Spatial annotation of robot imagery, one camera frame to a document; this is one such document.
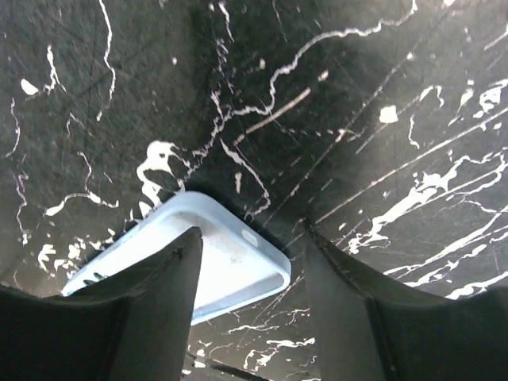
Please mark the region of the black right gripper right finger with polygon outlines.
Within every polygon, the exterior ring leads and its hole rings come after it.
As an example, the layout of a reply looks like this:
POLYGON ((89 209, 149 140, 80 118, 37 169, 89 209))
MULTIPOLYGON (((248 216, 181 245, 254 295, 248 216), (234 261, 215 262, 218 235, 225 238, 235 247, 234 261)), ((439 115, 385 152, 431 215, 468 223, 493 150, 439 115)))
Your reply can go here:
POLYGON ((341 251, 311 224, 306 292, 324 380, 504 380, 507 290, 451 300, 341 251))

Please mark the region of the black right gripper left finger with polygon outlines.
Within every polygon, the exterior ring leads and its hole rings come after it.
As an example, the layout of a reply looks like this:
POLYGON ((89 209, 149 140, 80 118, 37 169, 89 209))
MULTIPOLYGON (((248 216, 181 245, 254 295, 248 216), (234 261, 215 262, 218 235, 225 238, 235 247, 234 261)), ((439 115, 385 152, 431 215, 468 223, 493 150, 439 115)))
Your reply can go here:
POLYGON ((202 263, 192 227, 68 297, 1 289, 4 380, 177 380, 202 263))

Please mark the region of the blue phone case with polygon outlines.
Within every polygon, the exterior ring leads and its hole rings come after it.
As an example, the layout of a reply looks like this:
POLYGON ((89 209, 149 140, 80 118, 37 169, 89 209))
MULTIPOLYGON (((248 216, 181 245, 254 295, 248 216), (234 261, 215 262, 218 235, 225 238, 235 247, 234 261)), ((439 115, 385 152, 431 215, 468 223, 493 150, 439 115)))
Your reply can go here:
POLYGON ((61 294, 69 296, 133 266, 191 227, 200 228, 203 240, 192 325, 263 300, 289 285, 291 263, 280 250, 210 196, 184 191, 78 270, 61 294))

